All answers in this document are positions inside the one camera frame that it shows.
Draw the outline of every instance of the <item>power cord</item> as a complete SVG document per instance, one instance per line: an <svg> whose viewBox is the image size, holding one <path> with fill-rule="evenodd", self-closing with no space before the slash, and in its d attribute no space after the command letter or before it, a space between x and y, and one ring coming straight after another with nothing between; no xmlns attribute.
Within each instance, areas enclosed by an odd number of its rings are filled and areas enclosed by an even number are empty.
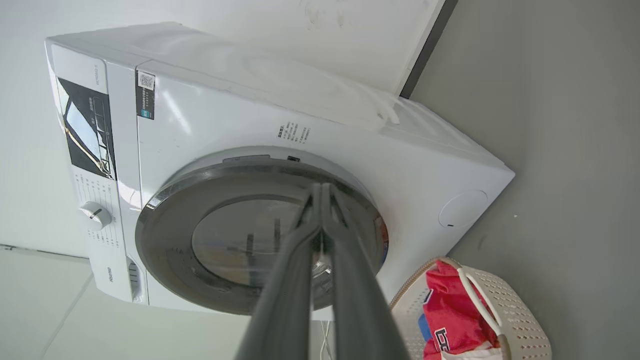
<svg viewBox="0 0 640 360"><path fill-rule="evenodd" d="M324 359L324 349L326 347L326 353L329 354L329 359L333 360L333 356L331 355L331 347L329 347L329 342L327 337L329 336L329 329L331 328L331 322L326 322L326 330L324 329L324 322L320 321L320 326L322 327L322 333L324 335L324 340L322 342L322 347L320 348L320 360Z"/></svg>

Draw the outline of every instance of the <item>brand logo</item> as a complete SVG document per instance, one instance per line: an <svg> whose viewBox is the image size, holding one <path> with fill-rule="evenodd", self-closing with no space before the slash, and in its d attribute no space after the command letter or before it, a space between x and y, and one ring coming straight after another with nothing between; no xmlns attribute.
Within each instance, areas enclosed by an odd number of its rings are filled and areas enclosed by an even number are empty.
<svg viewBox="0 0 640 360"><path fill-rule="evenodd" d="M437 342L436 347L439 348L440 351L449 352L449 339L447 338L447 329L438 329L433 334L435 335L435 341Z"/></svg>

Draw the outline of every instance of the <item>red clothing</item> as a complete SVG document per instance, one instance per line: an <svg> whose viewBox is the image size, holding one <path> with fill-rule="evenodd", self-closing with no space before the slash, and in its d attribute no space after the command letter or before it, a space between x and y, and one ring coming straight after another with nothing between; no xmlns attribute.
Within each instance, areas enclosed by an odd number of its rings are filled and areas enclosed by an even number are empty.
<svg viewBox="0 0 640 360"><path fill-rule="evenodd" d="M433 292L422 306L432 335L424 347L424 359L440 360L441 351L461 354L485 341L500 347L495 332L467 295L456 269L439 260L436 265L437 269L427 272L427 285ZM476 294L487 307L477 290Z"/></svg>

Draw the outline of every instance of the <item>basket handle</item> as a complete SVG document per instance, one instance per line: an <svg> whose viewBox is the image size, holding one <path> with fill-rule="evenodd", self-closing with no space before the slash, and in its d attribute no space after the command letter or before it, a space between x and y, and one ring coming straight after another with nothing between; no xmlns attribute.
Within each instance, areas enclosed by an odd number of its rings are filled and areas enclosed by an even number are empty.
<svg viewBox="0 0 640 360"><path fill-rule="evenodd" d="M500 329L500 325L498 325L498 324L502 324L502 319L500 319L500 315L498 315L498 312L496 312L496 310L493 308L491 301L487 300L486 294L484 294L480 286L478 286L477 281L470 274L467 274L465 272L465 269L462 266L458 268L458 275L460 276L460 281L462 282L462 286L464 286L465 290L467 291L467 295L469 295L469 298L471 299L471 301L474 303L474 305L480 312L480 315L482 315L486 323L489 324L489 326L497 336L502 335L502 330ZM471 286L469 279L471 279L471 281L474 282L480 295L484 297L484 300L486 301L487 305L491 307L491 310L493 311L493 315L495 316L495 320L493 319L489 311L486 310L486 308L484 307L484 305L476 295L476 291L474 290L473 286Z"/></svg>

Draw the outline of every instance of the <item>white washing machine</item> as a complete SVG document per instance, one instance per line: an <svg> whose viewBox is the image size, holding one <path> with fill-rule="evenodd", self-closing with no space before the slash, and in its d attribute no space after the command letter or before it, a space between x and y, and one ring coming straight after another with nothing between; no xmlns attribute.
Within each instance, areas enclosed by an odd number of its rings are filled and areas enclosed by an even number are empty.
<svg viewBox="0 0 640 360"><path fill-rule="evenodd" d="M420 104L179 24L46 49L95 282L124 301L250 314L314 182L342 192L390 300L514 176Z"/></svg>

